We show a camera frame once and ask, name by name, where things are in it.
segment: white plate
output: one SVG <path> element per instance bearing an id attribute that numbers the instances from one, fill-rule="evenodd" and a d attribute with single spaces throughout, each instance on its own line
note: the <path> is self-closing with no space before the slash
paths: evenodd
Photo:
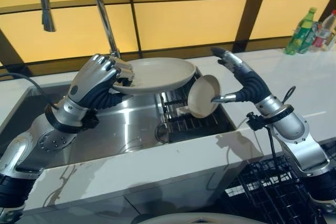
<path id="1" fill-rule="evenodd" d="M 129 61 L 134 79 L 129 87 L 115 83 L 113 88 L 124 94 L 157 94 L 185 85 L 194 75 L 196 67 L 177 58 L 148 58 Z"/>
<path id="2" fill-rule="evenodd" d="M 216 77 L 207 74 L 198 78 L 191 87 L 188 95 L 188 108 L 196 118 L 205 118 L 218 106 L 211 99 L 220 94 L 220 85 Z"/>
<path id="3" fill-rule="evenodd" d="M 154 217 L 145 220 L 139 224 L 191 224 L 202 220 L 209 223 L 217 224 L 265 224 L 257 220 L 247 219 L 241 216 L 215 214 L 212 212 L 188 212 L 182 214 L 170 214 Z"/>

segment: plastic bottle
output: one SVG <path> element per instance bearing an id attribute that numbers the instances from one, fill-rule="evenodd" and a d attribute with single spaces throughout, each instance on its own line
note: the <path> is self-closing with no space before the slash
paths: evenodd
<path id="1" fill-rule="evenodd" d="M 285 48 L 285 53 L 288 55 L 294 55 L 301 47 L 302 42 L 308 35 L 311 26 L 313 25 L 314 13 L 316 8 L 312 7 L 309 9 L 308 14 L 299 22 L 292 38 L 288 42 Z"/>
<path id="2" fill-rule="evenodd" d="M 331 31 L 335 26 L 336 20 L 336 10 L 333 10 L 331 15 L 329 15 L 323 22 L 322 27 L 319 30 L 317 37 L 315 38 L 313 44 L 311 45 L 310 51 L 318 51 L 321 49 L 323 43 L 329 38 L 331 35 Z"/>
<path id="3" fill-rule="evenodd" d="M 336 42 L 336 27 L 331 31 L 329 37 L 323 42 L 322 51 L 329 51 Z"/>
<path id="4" fill-rule="evenodd" d="M 303 40 L 298 50 L 298 53 L 304 54 L 308 51 L 309 47 L 311 46 L 311 44 L 313 44 L 316 36 L 318 35 L 320 29 L 321 29 L 321 23 L 314 22 L 306 38 Z"/>

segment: green bottle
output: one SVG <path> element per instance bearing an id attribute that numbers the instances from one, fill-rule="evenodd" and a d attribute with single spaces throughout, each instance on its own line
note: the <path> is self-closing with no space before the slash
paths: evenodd
<path id="1" fill-rule="evenodd" d="M 299 50 L 303 41 L 307 37 L 310 28 L 313 25 L 313 18 L 315 12 L 316 12 L 315 7 L 310 8 L 308 14 L 300 21 L 292 38 L 290 39 L 288 45 L 285 48 L 286 54 L 294 55 Z"/>

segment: silver metal arm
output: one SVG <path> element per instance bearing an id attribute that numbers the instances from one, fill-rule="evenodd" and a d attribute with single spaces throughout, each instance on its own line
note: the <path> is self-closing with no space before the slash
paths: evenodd
<path id="1" fill-rule="evenodd" d="M 75 76 L 68 94 L 56 104 L 58 109 L 48 105 L 26 132 L 12 140 L 0 159 L 0 223 L 20 218 L 35 180 L 53 157 L 71 144 L 78 132 L 97 125 L 97 109 L 128 99 L 129 95 L 109 91 L 118 78 L 131 81 L 133 77 L 126 62 L 92 56 Z"/>
<path id="2" fill-rule="evenodd" d="M 104 29 L 105 29 L 106 36 L 107 36 L 108 41 L 109 41 L 111 56 L 120 58 L 120 53 L 119 53 L 119 50 L 118 50 L 118 48 L 115 44 L 116 41 L 115 41 L 114 36 L 113 36 L 113 32 L 112 32 L 110 22 L 109 22 L 109 17 L 107 15 L 107 12 L 106 12 L 106 9 L 105 9 L 104 1 L 103 0 L 96 0 L 96 3 L 97 3 L 97 7 L 98 7 L 98 11 L 99 11 L 101 20 L 103 22 L 103 26 L 104 26 Z M 53 22 L 52 16 L 51 16 L 50 1 L 49 0 L 41 0 L 41 5 L 42 5 L 42 12 L 43 12 L 42 13 L 42 24 L 44 26 L 44 30 L 45 31 L 56 31 L 55 26 L 54 26 L 54 22 Z"/>
<path id="3" fill-rule="evenodd" d="M 254 130 L 266 125 L 271 129 L 311 199 L 326 212 L 335 213 L 336 170 L 322 147 L 311 136 L 307 120 L 295 114 L 292 106 L 284 105 L 272 95 L 262 78 L 233 53 L 221 48 L 212 51 L 220 58 L 218 63 L 234 73 L 243 85 L 240 91 L 219 95 L 212 102 L 253 102 L 261 116 L 249 113 L 248 124 Z"/>

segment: wire basket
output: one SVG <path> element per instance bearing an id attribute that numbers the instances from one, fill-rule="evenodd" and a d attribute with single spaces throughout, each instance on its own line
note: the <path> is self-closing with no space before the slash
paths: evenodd
<path id="1" fill-rule="evenodd" d="M 336 161 L 336 142 L 322 147 Z M 277 163 L 279 173 L 272 159 L 248 164 L 225 190 L 226 195 L 233 198 L 245 194 L 261 215 L 257 219 L 266 223 L 326 223 L 287 159 L 277 157 Z"/>

